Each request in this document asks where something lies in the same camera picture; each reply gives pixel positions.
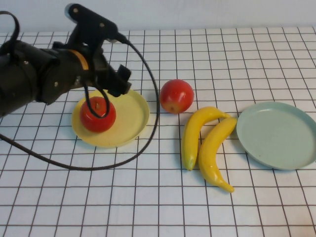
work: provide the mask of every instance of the black grid line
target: black grid line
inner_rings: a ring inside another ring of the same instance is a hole
[[[176,31],[174,31],[174,41],[175,43],[177,42],[177,37],[176,37]],[[176,75],[178,78],[178,66],[177,66],[177,54],[175,55],[176,57]],[[178,122],[179,122],[179,138],[181,138],[181,131],[180,131],[180,115],[178,115]],[[179,162],[180,162],[180,167],[182,169],[182,157],[181,153],[179,155]],[[185,228],[185,211],[184,211],[184,197],[183,197],[183,172],[181,172],[181,192],[182,192],[182,215],[183,215],[183,233],[184,237],[186,237],[186,228]]]
[[[224,53],[225,53],[225,57],[226,57],[226,59],[227,59],[227,53],[226,53],[226,50],[225,50],[225,46],[224,46]],[[231,73],[230,73],[230,71],[228,71],[228,73],[229,73],[229,78],[230,78],[230,81],[231,81],[231,86],[232,86],[232,88],[233,88],[233,82],[232,82]],[[238,108],[237,108],[237,103],[236,103],[236,99],[235,99],[234,90],[233,90],[233,97],[234,97],[234,101],[235,101],[236,111],[237,111],[237,113],[238,113]],[[225,166],[226,166],[226,168],[227,168],[227,160],[226,160],[226,154],[225,154],[225,147],[224,147],[224,144],[222,144],[222,147],[223,147],[223,151],[224,151]],[[228,170],[226,171],[226,173],[227,173],[227,181],[228,181],[228,183],[230,183]],[[231,196],[231,202],[232,202],[232,208],[233,208],[234,222],[235,222],[235,227],[236,227],[236,235],[237,235],[237,237],[238,237],[238,228],[237,228],[237,223],[236,223],[236,216],[235,216],[235,209],[234,209],[234,201],[233,201],[232,194],[230,194],[230,196]]]
[[[145,49],[145,32],[144,32],[144,46],[143,46],[143,52]],[[144,64],[142,64],[142,80],[140,85],[140,94],[142,94],[142,88],[143,88],[143,75],[144,75]],[[137,152],[139,151],[139,137],[137,137]],[[133,207],[133,225],[132,225],[132,237],[134,237],[134,224],[135,224],[135,203],[136,203],[136,190],[137,190],[137,167],[138,167],[138,157],[136,158],[136,172],[135,172],[135,188],[134,188],[134,207]]]
[[[245,66],[245,68],[246,68],[247,66],[246,66],[245,58],[244,58],[244,56],[243,56],[243,52],[241,52],[241,54],[242,54],[242,60],[243,60],[244,66]],[[252,90],[252,86],[251,86],[251,81],[250,81],[250,78],[249,78],[249,73],[248,73],[248,71],[246,71],[246,72],[247,72],[247,77],[248,77],[249,86],[250,86],[250,89],[251,89],[252,98],[253,98],[254,103],[256,103],[255,96],[253,95],[253,90]],[[252,178],[252,173],[251,173],[251,168],[250,168],[250,164],[249,164],[249,158],[248,158],[248,154],[247,154],[247,153],[246,153],[246,158],[247,158],[247,162],[248,162],[248,167],[249,167],[249,172],[250,172],[251,183],[252,183],[252,185],[254,186],[253,178]],[[262,219],[261,219],[261,215],[260,215],[260,209],[259,209],[259,205],[258,205],[258,199],[257,199],[255,187],[253,187],[253,192],[254,192],[254,195],[255,195],[256,203],[257,203],[257,210],[258,210],[258,215],[259,215],[260,224],[262,225]],[[265,237],[265,232],[264,232],[263,227],[262,227],[262,235],[263,235],[263,237]]]
[[[279,64],[279,65],[280,65],[280,67],[281,67],[281,63],[280,63],[280,60],[279,60],[279,58],[278,58],[278,55],[277,55],[277,54],[276,54],[276,58],[277,58],[278,64]],[[282,70],[282,74],[283,74],[284,78],[286,78],[286,77],[285,77],[285,74],[284,74],[284,71],[283,71],[283,69],[282,69],[282,67],[281,67],[281,70]],[[293,99],[293,95],[292,95],[292,92],[291,92],[291,91],[290,91],[290,89],[289,89],[288,83],[286,82],[286,84],[287,84],[288,90],[289,90],[289,92],[290,92],[290,94],[291,94],[291,97],[292,97],[292,99]],[[281,197],[280,189],[279,189],[279,186],[278,186],[278,184],[277,184],[277,177],[276,177],[276,173],[275,173],[274,169],[272,169],[272,171],[273,171],[273,175],[274,175],[274,178],[275,178],[275,181],[276,181],[277,192],[278,192],[279,197],[280,197],[280,201],[281,201],[281,205],[282,205],[283,213],[284,213],[284,216],[285,216],[285,221],[286,221],[286,224],[288,225],[288,220],[287,220],[287,216],[286,216],[285,209],[284,209],[284,206],[283,206],[283,201],[282,201],[282,197]],[[288,226],[287,228],[288,228],[288,233],[289,233],[289,235],[290,235],[290,237],[291,237],[290,227]]]
[[[295,56],[294,56],[294,54],[293,54],[293,51],[292,51],[292,55],[293,55],[293,57],[294,57],[294,60],[295,60],[296,65],[297,65],[297,67],[298,67],[298,69],[299,69],[299,71],[300,71],[300,74],[301,74],[301,76],[302,76],[302,79],[303,79],[303,81],[304,81],[304,83],[305,83],[305,85],[306,85],[307,91],[308,91],[308,93],[309,93],[309,95],[310,95],[310,97],[311,97],[311,99],[312,99],[312,98],[313,98],[313,97],[312,97],[312,94],[311,94],[310,90],[309,90],[308,87],[307,87],[306,81],[305,81],[304,76],[303,76],[303,74],[302,74],[302,71],[301,71],[301,69],[300,69],[300,67],[299,67],[299,65],[298,65],[298,63],[297,63],[297,60],[296,60],[296,58],[295,58]],[[303,196],[304,196],[305,203],[306,203],[306,205],[307,205],[307,200],[306,200],[305,192],[304,192],[304,189],[303,189],[303,187],[302,187],[302,183],[301,183],[301,180],[300,180],[300,176],[299,176],[299,174],[298,174],[297,171],[296,171],[296,174],[297,174],[298,181],[300,182],[300,185],[301,185],[301,189],[302,189],[302,192],[303,192]],[[307,208],[308,208],[308,212],[309,212],[310,217],[311,217],[311,221],[312,221],[313,226],[314,226],[314,220],[313,220],[312,213],[311,213],[311,210],[310,210],[310,208],[309,208],[308,205],[307,205]]]
[[[53,151],[53,149],[54,149],[54,146],[55,146],[55,143],[56,143],[56,138],[57,138],[57,133],[56,133],[56,136],[55,136],[55,139],[54,139],[54,142],[53,142],[53,147],[52,147],[51,151]],[[33,226],[34,226],[34,220],[35,220],[35,216],[36,216],[36,213],[37,213],[37,210],[38,210],[38,206],[39,206],[39,202],[40,202],[40,196],[41,196],[41,194],[42,194],[42,190],[43,190],[45,178],[46,178],[46,175],[47,175],[48,167],[49,167],[49,164],[47,164],[47,167],[46,167],[46,170],[45,170],[45,175],[44,175],[43,182],[42,182],[42,185],[41,185],[41,189],[40,189],[40,192],[39,192],[39,198],[38,198],[38,200],[37,200],[37,204],[36,204],[36,208],[35,208],[35,212],[34,212],[34,217],[33,217],[33,219],[32,219],[32,224],[31,224],[31,228],[30,228],[30,232],[29,232],[29,236],[31,235],[32,229],[33,229]]]
[[[158,85],[159,85],[159,90],[160,90],[160,44],[159,44],[159,81],[158,81]],[[160,116],[159,116],[159,121],[158,121],[158,237],[160,236]]]

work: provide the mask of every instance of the black cable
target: black cable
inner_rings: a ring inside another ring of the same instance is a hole
[[[0,55],[5,55],[9,53],[11,59],[13,59],[14,58],[14,44],[17,41],[19,33],[20,33],[20,24],[19,24],[18,19],[12,13],[8,11],[0,11],[0,15],[10,15],[13,17],[13,20],[14,20],[15,27],[14,27],[14,31],[12,33],[11,38],[6,43],[4,43],[2,47],[0,48]]]
[[[154,76],[152,74],[152,71],[150,70],[146,60],[144,59],[144,57],[142,56],[142,54],[138,51],[138,49],[128,40],[126,39],[123,35],[119,35],[119,41],[121,41],[122,43],[124,44],[127,44],[129,45],[130,47],[132,47],[132,49],[138,54],[138,56],[141,58],[141,60],[143,61],[145,67],[147,68],[149,74],[150,74],[150,77],[152,79],[152,82],[154,84],[154,88],[155,88],[155,93],[156,93],[156,99],[157,99],[157,103],[156,103],[156,106],[157,106],[157,113],[156,113],[156,120],[155,120],[155,124],[154,124],[154,128],[153,128],[153,131],[147,141],[147,143],[144,145],[144,147],[137,153],[135,154],[134,156],[132,156],[131,158],[125,160],[125,161],[122,161],[120,163],[116,163],[116,164],[112,164],[112,165],[106,165],[106,166],[100,166],[100,167],[79,167],[79,166],[72,166],[72,165],[66,165],[66,164],[63,164],[63,163],[59,163],[57,161],[54,161],[54,160],[51,160],[51,159],[48,159],[44,156],[41,156],[39,154],[37,154],[36,152],[33,152],[32,150],[30,149],[27,149],[26,147],[18,144],[17,142],[13,141],[12,139],[0,134],[0,139],[6,141],[7,143],[15,146],[16,148],[26,152],[27,154],[31,155],[31,156],[34,156],[42,161],[45,161],[47,163],[50,163],[50,164],[53,164],[55,166],[58,166],[58,167],[61,167],[61,168],[65,168],[65,169],[69,169],[69,170],[80,170],[80,171],[94,171],[94,170],[104,170],[104,169],[111,169],[111,168],[115,168],[115,167],[118,167],[118,166],[121,166],[121,165],[124,165],[124,164],[127,164],[129,162],[131,162],[132,160],[136,159],[139,155],[141,155],[143,153],[143,151],[149,146],[150,142],[152,141],[154,135],[155,135],[155,131],[157,129],[157,125],[158,125],[158,119],[159,119],[159,114],[160,114],[160,103],[159,103],[159,92],[158,92],[158,87],[156,85],[156,81],[154,79]]]
[[[99,116],[91,107],[91,102],[90,102],[90,98],[89,98],[89,90],[88,90],[88,86],[87,84],[85,83],[85,81],[82,81],[81,82],[82,85],[83,85],[83,88],[84,88],[84,94],[85,94],[85,100],[87,102],[87,106],[90,110],[90,112],[96,116],[97,118],[99,119],[103,119],[105,118],[109,112],[110,112],[110,101],[109,101],[109,98],[108,96],[106,95],[106,93],[104,92],[104,90],[100,87],[100,85],[97,83],[97,82],[94,82],[93,85],[94,87],[102,94],[103,98],[105,99],[105,103],[106,103],[106,111],[105,111],[105,114],[102,115],[102,116]]]

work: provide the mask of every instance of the yellow banana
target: yellow banana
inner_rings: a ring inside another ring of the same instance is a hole
[[[229,118],[219,109],[208,106],[195,111],[186,123],[181,140],[182,162],[187,170],[192,170],[198,158],[199,133],[204,124],[219,118]]]
[[[198,154],[198,164],[203,178],[210,184],[232,193],[235,189],[226,183],[216,164],[216,154],[220,145],[233,132],[237,118],[230,117],[219,122],[207,135]]]

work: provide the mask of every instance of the plastic plate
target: plastic plate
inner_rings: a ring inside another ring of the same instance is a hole
[[[102,96],[102,94],[96,90],[89,94],[89,97],[93,96]],[[149,106],[147,101],[134,90],[129,90],[126,95],[120,97],[108,93],[107,96],[117,113],[116,121],[109,130],[93,133],[82,125],[79,113],[85,98],[77,103],[73,111],[72,127],[78,138],[93,146],[104,148],[123,146],[133,141],[146,127],[150,114]]]
[[[316,160],[316,123],[294,106],[253,105],[239,116],[236,131],[243,148],[269,167],[293,170]]]

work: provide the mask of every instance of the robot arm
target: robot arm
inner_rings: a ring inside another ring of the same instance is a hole
[[[104,40],[119,41],[131,46],[146,66],[156,92],[157,114],[152,134],[145,146],[133,157],[121,163],[103,167],[75,167],[47,159],[15,141],[0,134],[0,139],[23,150],[24,152],[48,163],[71,170],[102,170],[114,168],[137,158],[151,142],[158,124],[159,98],[158,88],[148,64],[129,40],[118,32],[117,26],[83,7],[70,4],[66,7],[66,15],[76,23],[67,43],[54,42],[51,49],[41,49],[17,40],[20,26],[17,18],[10,12],[15,22],[15,30],[11,39],[0,47],[0,118],[32,101],[48,105],[54,103],[62,94],[71,89],[83,87],[90,111],[98,118],[108,115],[109,99],[107,90],[114,97],[126,94],[131,83],[128,82],[131,71],[121,65],[115,71],[103,56]],[[101,92],[107,112],[100,117],[91,107],[88,87],[93,86]]]

